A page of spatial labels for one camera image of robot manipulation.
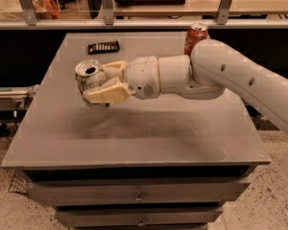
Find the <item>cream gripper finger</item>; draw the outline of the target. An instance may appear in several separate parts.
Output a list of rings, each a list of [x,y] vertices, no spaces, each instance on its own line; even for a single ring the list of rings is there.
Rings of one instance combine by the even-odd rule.
[[[106,80],[109,81],[114,78],[118,78],[120,81],[124,79],[126,68],[129,64],[125,60],[119,60],[102,65],[102,69],[105,72]]]
[[[113,104],[124,102],[134,91],[126,82],[118,77],[110,79],[101,86],[94,87],[83,92],[84,99],[92,104]]]

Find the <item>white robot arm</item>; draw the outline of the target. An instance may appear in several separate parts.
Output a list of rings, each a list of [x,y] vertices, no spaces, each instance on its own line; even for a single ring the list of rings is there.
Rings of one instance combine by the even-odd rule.
[[[288,134],[288,80],[244,57],[227,44],[205,39],[190,55],[139,57],[108,64],[84,64],[78,82],[87,104],[146,100],[176,94],[190,100],[215,99],[228,89]]]

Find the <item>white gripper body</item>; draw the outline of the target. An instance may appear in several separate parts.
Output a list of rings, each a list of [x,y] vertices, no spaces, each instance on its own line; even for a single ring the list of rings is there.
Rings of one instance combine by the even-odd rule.
[[[157,98],[160,95],[158,59],[150,56],[131,61],[125,70],[124,81],[137,99]]]

